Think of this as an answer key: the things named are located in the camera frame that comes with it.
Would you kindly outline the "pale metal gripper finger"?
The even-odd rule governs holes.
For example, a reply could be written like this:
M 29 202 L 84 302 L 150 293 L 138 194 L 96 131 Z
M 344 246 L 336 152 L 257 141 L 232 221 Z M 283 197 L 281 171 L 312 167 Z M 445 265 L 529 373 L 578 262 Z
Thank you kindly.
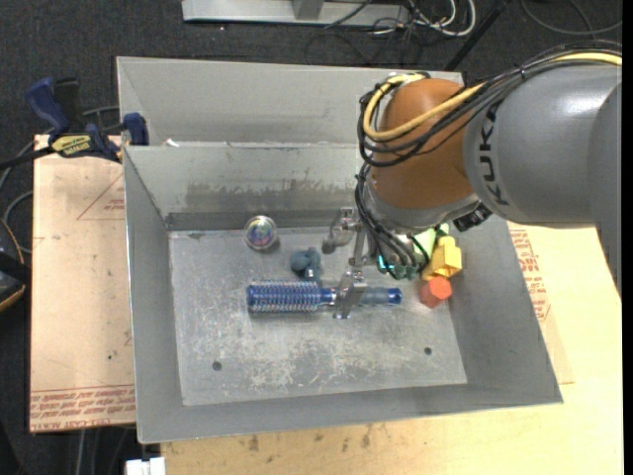
M 338 320 L 348 319 L 351 310 L 360 304 L 367 289 L 361 268 L 346 271 L 339 281 L 333 317 Z
M 329 225 L 326 238 L 321 243 L 321 252 L 332 254 L 338 248 L 348 245 L 356 235 L 357 210 L 341 207 Z

